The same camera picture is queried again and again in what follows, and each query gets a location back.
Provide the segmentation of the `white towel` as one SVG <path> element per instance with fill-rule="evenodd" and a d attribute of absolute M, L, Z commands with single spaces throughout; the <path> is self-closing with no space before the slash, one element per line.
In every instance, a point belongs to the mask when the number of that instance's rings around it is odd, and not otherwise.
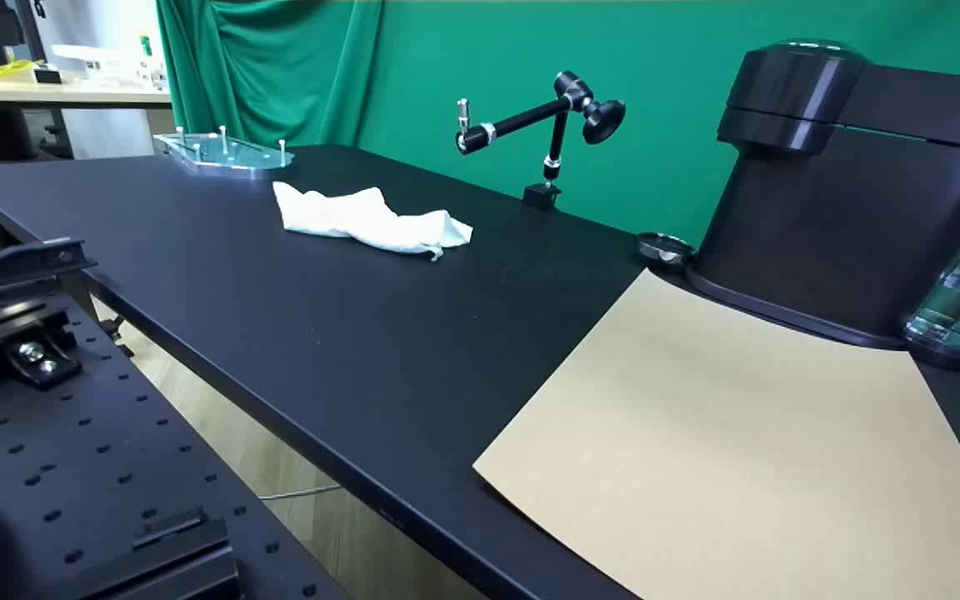
<path fill-rule="evenodd" d="M 393 214 L 379 188 L 328 197 L 278 180 L 275 201 L 288 232 L 357 240 L 375 250 L 431 259 L 473 240 L 473 228 L 449 210 Z"/>

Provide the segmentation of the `small black round knob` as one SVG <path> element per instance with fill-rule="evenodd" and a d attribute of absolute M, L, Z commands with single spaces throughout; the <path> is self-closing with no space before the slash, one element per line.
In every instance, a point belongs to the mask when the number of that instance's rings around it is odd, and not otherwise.
<path fill-rule="evenodd" d="M 675 232 L 645 232 L 638 253 L 649 267 L 679 269 L 692 257 L 692 247 Z"/>

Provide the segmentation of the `tan cardboard sheet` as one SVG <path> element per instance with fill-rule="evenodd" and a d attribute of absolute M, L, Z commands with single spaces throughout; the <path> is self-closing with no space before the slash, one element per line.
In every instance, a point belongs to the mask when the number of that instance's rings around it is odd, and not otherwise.
<path fill-rule="evenodd" d="M 641 600 L 960 600 L 960 442 L 909 353 L 653 274 L 476 472 Z"/>

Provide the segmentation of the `large black machine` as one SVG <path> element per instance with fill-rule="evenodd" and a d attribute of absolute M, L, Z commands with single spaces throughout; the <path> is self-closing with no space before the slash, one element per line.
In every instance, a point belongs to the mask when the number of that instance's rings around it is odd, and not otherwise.
<path fill-rule="evenodd" d="M 896 348 L 960 250 L 960 78 L 831 42 L 743 58 L 718 135 L 736 150 L 692 289 L 861 348 Z"/>

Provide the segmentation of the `white background appliance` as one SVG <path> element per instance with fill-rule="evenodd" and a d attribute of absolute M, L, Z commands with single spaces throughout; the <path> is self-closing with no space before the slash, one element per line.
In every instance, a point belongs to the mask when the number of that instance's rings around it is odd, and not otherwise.
<path fill-rule="evenodd" d="M 68 80 L 168 98 L 156 0 L 31 0 L 42 53 Z M 147 158 L 156 108 L 63 110 L 76 160 Z"/>

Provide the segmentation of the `black perforated breadboard plate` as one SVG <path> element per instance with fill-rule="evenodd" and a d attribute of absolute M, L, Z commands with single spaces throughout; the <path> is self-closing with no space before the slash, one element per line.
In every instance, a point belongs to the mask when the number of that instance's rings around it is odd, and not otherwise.
<path fill-rule="evenodd" d="M 0 600 L 346 600 L 68 295 L 79 371 L 0 377 Z"/>

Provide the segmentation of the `wooden background desk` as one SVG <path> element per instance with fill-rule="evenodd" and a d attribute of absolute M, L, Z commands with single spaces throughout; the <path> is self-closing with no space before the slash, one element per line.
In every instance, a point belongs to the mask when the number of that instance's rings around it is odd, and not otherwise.
<path fill-rule="evenodd" d="M 0 80 L 5 108 L 51 108 L 51 110 L 168 110 L 170 92 L 149 87 L 125 87 L 100 80 L 32 84 Z"/>

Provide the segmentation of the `black clamp bracket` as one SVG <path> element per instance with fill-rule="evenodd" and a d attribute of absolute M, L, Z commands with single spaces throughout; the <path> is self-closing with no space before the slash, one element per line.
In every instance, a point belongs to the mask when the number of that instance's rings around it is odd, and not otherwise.
<path fill-rule="evenodd" d="M 0 250 L 0 377 L 48 389 L 79 371 L 59 283 L 83 267 L 86 253 L 72 237 Z"/>

